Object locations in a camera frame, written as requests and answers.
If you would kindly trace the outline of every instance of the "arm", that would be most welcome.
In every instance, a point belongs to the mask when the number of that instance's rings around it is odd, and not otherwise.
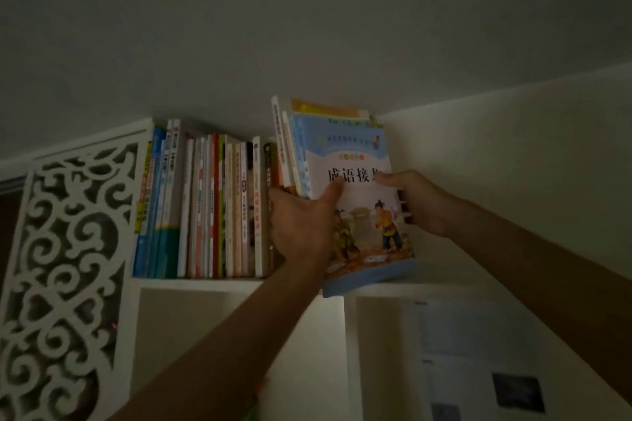
[[[415,171],[376,180],[404,190],[415,224],[454,241],[632,404],[631,280],[444,192]]]
[[[110,421],[241,419],[322,287],[332,249],[332,214],[343,188],[337,179],[317,201],[271,190],[273,237],[286,262]],[[301,230],[305,226],[309,231]]]

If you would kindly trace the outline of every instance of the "white wall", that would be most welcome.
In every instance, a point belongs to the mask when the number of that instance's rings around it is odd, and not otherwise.
[[[632,64],[397,111],[381,122],[394,170],[419,170],[632,278]],[[424,243],[423,262],[478,270],[454,245],[431,235]],[[632,418],[588,365],[538,327],[552,411],[575,420]]]

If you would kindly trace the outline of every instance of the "cartoon boy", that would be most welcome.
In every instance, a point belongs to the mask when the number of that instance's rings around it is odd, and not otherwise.
[[[401,250],[404,246],[404,241],[402,241],[401,236],[399,236],[397,231],[397,227],[395,227],[395,224],[393,223],[391,211],[384,210],[384,203],[382,203],[381,200],[378,200],[375,204],[375,211],[379,217],[377,223],[375,223],[375,227],[382,227],[382,248],[385,251],[391,251],[392,238],[395,242],[397,251]]]
[[[338,235],[338,249],[345,260],[349,259],[349,253],[355,258],[359,253],[359,248],[355,245],[352,235],[352,227],[348,220],[344,220],[340,215],[344,210],[334,211],[334,234]]]

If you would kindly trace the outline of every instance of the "white ceiling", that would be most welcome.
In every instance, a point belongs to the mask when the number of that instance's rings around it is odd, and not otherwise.
[[[0,0],[0,158],[150,114],[269,131],[632,59],[630,0]]]

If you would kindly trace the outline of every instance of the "carved white panel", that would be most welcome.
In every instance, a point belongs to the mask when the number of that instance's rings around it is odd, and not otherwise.
[[[0,419],[108,412],[143,140],[47,157],[29,173],[0,303]]]

